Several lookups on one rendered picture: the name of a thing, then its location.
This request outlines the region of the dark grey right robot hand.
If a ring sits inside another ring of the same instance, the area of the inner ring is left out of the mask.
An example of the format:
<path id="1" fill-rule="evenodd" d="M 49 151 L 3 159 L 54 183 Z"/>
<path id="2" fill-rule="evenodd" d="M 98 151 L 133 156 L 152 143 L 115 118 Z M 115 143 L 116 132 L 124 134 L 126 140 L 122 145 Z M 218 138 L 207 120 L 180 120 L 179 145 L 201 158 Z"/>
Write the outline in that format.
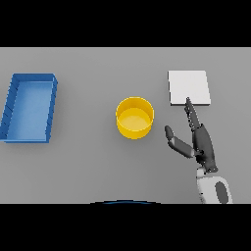
<path id="1" fill-rule="evenodd" d="M 216 173 L 218 167 L 211 136 L 205 126 L 199 122 L 196 110 L 189 97 L 186 98 L 184 111 L 192 133 L 192 145 L 176 137 L 173 130 L 166 125 L 165 133 L 168 145 L 188 159 L 195 158 L 196 162 L 204 168 L 206 173 Z"/>

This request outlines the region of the yellow bowl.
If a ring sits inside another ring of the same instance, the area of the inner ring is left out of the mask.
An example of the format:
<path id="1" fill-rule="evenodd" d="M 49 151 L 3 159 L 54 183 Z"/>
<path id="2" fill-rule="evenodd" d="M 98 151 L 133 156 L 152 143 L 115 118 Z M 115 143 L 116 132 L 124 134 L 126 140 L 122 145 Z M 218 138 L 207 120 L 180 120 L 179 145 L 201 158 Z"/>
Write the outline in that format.
<path id="1" fill-rule="evenodd" d="M 140 139 L 151 130 L 155 118 L 149 101 L 130 96 L 120 102 L 116 109 L 116 125 L 120 134 L 128 139 Z"/>

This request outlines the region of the blue tray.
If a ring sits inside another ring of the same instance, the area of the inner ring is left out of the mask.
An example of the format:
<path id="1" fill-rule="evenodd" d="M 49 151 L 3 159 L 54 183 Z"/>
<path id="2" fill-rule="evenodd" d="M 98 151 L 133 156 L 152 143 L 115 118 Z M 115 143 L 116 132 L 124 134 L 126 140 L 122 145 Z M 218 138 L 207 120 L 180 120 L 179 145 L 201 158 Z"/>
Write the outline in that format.
<path id="1" fill-rule="evenodd" d="M 12 74 L 0 122 L 0 141 L 48 143 L 57 85 L 54 74 Z"/>

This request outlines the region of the pale square measuring scale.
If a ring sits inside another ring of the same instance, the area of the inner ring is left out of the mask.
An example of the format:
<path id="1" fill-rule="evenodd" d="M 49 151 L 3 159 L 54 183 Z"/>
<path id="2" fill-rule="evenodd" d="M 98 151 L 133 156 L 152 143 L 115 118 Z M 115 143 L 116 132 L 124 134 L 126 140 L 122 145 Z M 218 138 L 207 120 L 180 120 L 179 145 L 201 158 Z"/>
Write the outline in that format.
<path id="1" fill-rule="evenodd" d="M 172 105 L 184 105 L 186 98 L 189 98 L 193 105 L 211 104 L 205 71 L 168 71 L 167 78 Z"/>

